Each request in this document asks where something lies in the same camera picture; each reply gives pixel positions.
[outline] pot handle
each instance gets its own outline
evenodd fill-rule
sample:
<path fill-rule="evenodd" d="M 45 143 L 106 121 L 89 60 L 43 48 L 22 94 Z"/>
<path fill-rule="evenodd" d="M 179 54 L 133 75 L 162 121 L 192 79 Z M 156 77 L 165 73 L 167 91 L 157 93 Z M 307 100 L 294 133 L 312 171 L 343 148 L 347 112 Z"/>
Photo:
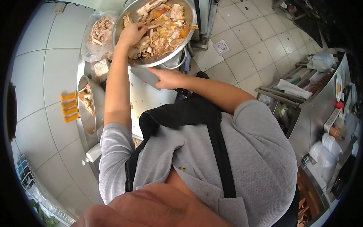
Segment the pot handle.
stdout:
<path fill-rule="evenodd" d="M 185 47 L 183 48 L 183 50 L 184 50 L 184 59 L 182 60 L 182 62 L 181 62 L 180 64 L 178 64 L 177 66 L 174 66 L 174 67 L 168 67 L 168 66 L 164 65 L 164 63 L 161 63 L 161 65 L 162 65 L 164 68 L 166 68 L 166 69 L 177 69 L 177 68 L 179 68 L 180 66 L 182 66 L 182 64 L 184 64 L 185 60 L 187 59 L 187 46 L 185 46 Z"/>
<path fill-rule="evenodd" d="M 127 2 L 128 0 L 126 0 L 125 2 L 124 2 L 124 4 L 123 4 L 123 9 L 126 9 L 126 2 Z"/>

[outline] knife handle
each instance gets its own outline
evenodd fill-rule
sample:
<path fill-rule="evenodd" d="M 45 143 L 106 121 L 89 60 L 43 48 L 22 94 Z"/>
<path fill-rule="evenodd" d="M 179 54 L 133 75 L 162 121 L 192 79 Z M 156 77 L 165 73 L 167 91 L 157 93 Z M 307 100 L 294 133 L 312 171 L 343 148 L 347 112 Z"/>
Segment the knife handle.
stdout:
<path fill-rule="evenodd" d="M 177 91 L 179 94 L 185 95 L 188 97 L 189 91 L 187 89 L 184 88 L 175 88 L 175 91 Z"/>

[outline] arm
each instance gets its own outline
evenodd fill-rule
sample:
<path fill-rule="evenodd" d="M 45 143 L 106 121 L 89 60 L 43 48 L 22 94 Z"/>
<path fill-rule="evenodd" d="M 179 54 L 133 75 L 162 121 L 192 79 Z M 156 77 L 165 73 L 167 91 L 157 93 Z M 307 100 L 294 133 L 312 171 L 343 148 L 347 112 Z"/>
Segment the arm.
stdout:
<path fill-rule="evenodd" d="M 149 70 L 159 77 L 160 81 L 155 84 L 158 88 L 169 90 L 175 88 L 188 89 L 203 96 L 230 114 L 233 114 L 244 101 L 255 99 L 249 93 L 220 81 L 191 77 L 176 70 L 155 68 L 149 68 Z"/>
<path fill-rule="evenodd" d="M 107 78 L 104 126 L 119 123 L 131 131 L 130 84 L 127 54 L 146 32 L 143 23 L 133 23 L 121 33 Z"/>

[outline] grey shirt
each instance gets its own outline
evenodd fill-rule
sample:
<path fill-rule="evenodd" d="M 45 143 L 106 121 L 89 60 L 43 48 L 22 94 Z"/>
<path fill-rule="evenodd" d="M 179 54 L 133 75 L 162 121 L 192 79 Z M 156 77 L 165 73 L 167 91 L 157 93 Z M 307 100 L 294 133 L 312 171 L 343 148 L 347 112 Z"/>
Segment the grey shirt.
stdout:
<path fill-rule="evenodd" d="M 268 107 L 257 100 L 243 102 L 234 116 L 222 113 L 221 130 L 236 198 L 224 198 L 206 125 L 178 130 L 161 126 L 139 154 L 133 189 L 164 183 L 173 166 L 196 196 L 234 226 L 271 226 L 295 194 L 293 148 Z M 130 131 L 118 123 L 107 124 L 101 150 L 99 190 L 108 204 L 125 192 L 125 162 L 135 151 Z"/>

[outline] metal colander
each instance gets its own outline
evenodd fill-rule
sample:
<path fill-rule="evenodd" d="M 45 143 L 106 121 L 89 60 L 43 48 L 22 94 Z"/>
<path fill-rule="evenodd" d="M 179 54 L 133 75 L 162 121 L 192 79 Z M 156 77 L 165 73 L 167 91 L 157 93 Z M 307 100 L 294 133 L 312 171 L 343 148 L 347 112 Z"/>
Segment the metal colander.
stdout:
<path fill-rule="evenodd" d="M 136 10 L 138 10 L 140 7 L 144 6 L 150 2 L 150 0 L 136 0 L 133 3 L 131 3 L 120 15 L 120 17 L 117 19 L 117 22 L 115 24 L 115 27 L 113 29 L 112 33 L 112 42 L 113 46 L 115 47 L 117 44 L 117 41 L 120 37 L 120 34 L 122 30 L 124 29 L 123 26 L 123 16 L 129 12 L 131 13 L 132 21 L 137 21 L 139 16 L 136 13 Z M 184 6 L 184 17 L 185 22 L 189 23 L 190 25 L 196 25 L 197 24 L 197 14 L 194 8 L 194 5 L 191 5 L 186 0 L 168 0 L 168 3 L 170 4 L 179 4 Z M 164 55 L 158 55 L 158 56 L 152 56 L 150 58 L 144 58 L 140 57 L 137 59 L 129 59 L 128 58 L 128 64 L 131 67 L 135 68 L 147 68 L 147 67 L 154 67 L 157 65 L 160 65 L 169 59 L 171 59 L 173 56 L 175 56 L 177 53 L 179 53 L 189 42 L 189 40 L 192 38 L 194 30 L 190 30 L 186 39 L 182 44 L 175 49 L 175 51 L 164 54 Z"/>

